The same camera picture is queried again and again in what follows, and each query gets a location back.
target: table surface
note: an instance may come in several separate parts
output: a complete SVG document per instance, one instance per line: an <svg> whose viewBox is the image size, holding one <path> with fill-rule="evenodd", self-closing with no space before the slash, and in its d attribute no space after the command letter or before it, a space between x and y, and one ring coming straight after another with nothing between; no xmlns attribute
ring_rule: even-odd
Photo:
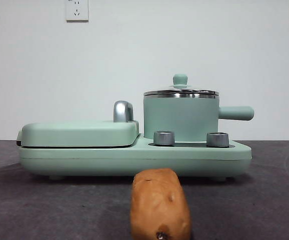
<svg viewBox="0 0 289 240"><path fill-rule="evenodd" d="M252 148L245 174L180 178L192 240L289 240L289 141L239 142ZM15 141L0 140L0 240L131 240L132 181L50 181L22 168Z"/></svg>

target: wall outlet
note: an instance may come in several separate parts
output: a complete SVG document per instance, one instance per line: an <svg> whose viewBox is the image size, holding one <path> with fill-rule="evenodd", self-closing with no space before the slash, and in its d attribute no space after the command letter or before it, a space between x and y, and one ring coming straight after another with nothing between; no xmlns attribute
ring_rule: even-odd
<svg viewBox="0 0 289 240"><path fill-rule="evenodd" d="M67 22L87 22L89 20L89 0L66 0Z"/></svg>

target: green pot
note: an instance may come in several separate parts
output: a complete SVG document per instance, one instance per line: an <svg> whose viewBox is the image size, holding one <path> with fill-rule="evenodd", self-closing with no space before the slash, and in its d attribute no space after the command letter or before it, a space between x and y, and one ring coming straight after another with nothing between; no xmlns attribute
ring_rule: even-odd
<svg viewBox="0 0 289 240"><path fill-rule="evenodd" d="M193 89L188 77L176 74L169 89L144 93L144 137L156 131L174 132L178 142L205 141L207 133L218 131L218 119L248 121L254 117L250 106L219 107L219 93Z"/></svg>

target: potato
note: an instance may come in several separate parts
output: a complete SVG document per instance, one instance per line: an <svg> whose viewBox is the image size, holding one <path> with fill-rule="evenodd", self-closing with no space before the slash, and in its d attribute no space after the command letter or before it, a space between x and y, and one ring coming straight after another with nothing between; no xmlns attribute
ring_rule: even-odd
<svg viewBox="0 0 289 240"><path fill-rule="evenodd" d="M173 170L148 169L135 175L130 223L134 240L190 239L190 210Z"/></svg>

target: pot lid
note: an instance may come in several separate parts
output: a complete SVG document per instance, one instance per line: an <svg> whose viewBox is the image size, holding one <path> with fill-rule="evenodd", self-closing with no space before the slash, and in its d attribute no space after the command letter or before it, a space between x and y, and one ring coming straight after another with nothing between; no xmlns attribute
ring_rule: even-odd
<svg viewBox="0 0 289 240"><path fill-rule="evenodd" d="M173 85L166 89L146 91L143 95L160 95L160 94L204 94L219 95L217 91L204 90L187 85L188 77L185 74L176 74L173 76Z"/></svg>

